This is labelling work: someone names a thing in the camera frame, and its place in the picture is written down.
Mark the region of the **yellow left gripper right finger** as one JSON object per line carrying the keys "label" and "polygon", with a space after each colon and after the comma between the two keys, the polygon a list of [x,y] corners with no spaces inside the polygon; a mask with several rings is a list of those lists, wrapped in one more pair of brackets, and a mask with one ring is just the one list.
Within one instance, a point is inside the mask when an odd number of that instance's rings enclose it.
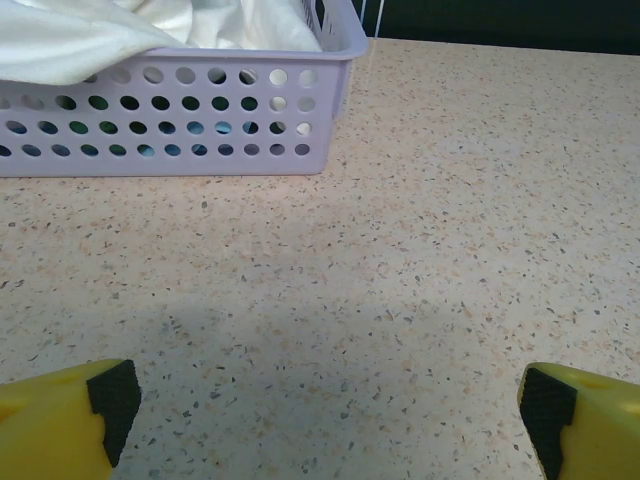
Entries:
{"label": "yellow left gripper right finger", "polygon": [[536,362],[518,409],[545,479],[639,478],[638,385]]}

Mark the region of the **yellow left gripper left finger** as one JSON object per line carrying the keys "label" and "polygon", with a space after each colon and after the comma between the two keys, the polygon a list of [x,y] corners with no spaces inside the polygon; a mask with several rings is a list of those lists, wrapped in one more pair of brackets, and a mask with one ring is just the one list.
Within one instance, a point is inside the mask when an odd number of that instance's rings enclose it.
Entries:
{"label": "yellow left gripper left finger", "polygon": [[3,479],[108,479],[141,404],[135,364],[106,359],[1,386]]}

